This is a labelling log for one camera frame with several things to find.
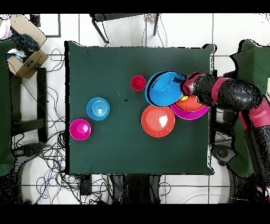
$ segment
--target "cardboard box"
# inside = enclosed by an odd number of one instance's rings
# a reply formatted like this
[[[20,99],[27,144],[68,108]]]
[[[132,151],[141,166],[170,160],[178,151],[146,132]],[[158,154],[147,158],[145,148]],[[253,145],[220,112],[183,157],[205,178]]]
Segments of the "cardboard box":
[[[38,43],[40,48],[47,37],[31,23],[24,15],[13,15],[11,17],[11,27],[19,34],[27,34]],[[48,56],[42,51],[34,51],[25,63],[21,63],[17,58],[11,56],[7,59],[10,71],[22,78],[31,78],[37,69],[48,59]]]

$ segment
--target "magenta plate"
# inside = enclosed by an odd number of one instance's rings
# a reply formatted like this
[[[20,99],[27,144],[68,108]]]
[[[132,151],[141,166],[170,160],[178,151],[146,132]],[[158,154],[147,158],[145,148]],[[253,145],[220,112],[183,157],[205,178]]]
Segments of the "magenta plate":
[[[188,112],[188,111],[183,111],[179,109],[176,105],[172,104],[171,106],[172,111],[180,118],[185,119],[185,120],[195,120],[204,115],[209,107],[204,107],[201,110],[198,111],[193,111],[193,112]]]

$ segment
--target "green table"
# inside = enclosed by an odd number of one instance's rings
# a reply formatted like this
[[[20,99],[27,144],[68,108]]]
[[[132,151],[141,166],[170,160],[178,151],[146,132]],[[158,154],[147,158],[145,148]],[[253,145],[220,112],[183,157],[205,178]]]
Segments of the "green table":
[[[141,127],[149,105],[144,91],[130,87],[133,76],[149,79],[160,71],[210,72],[214,46],[186,48],[100,48],[69,42],[70,123],[78,118],[91,125],[84,141],[70,136],[71,174],[212,174],[208,167],[208,114],[197,120],[176,116],[172,132],[151,137]],[[90,99],[102,97],[110,105],[108,117],[92,120],[86,113]]]

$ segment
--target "blue object in box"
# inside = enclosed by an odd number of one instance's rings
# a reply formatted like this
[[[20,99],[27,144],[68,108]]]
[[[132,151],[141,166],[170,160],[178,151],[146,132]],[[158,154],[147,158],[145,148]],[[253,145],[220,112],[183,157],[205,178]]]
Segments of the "blue object in box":
[[[6,54],[6,60],[11,57],[12,54]]]
[[[186,76],[173,71],[164,71],[154,74],[146,84],[145,97],[149,104],[167,107],[182,97],[180,84],[173,79],[186,80]]]

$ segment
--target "chair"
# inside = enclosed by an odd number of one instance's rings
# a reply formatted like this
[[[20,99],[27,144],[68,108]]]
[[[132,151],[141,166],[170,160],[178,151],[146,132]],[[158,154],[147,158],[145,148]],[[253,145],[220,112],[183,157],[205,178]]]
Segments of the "chair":
[[[118,18],[125,18],[129,16],[135,15],[143,15],[144,13],[108,13],[108,14],[89,14],[92,18],[92,24],[94,25],[95,29],[99,33],[100,37],[103,39],[104,43],[109,44],[109,40],[106,40],[102,32],[100,31],[97,22],[103,22],[108,20],[116,20]],[[158,17],[159,13],[156,13],[155,25],[154,25],[154,32],[153,35],[156,35],[157,26],[158,26]]]

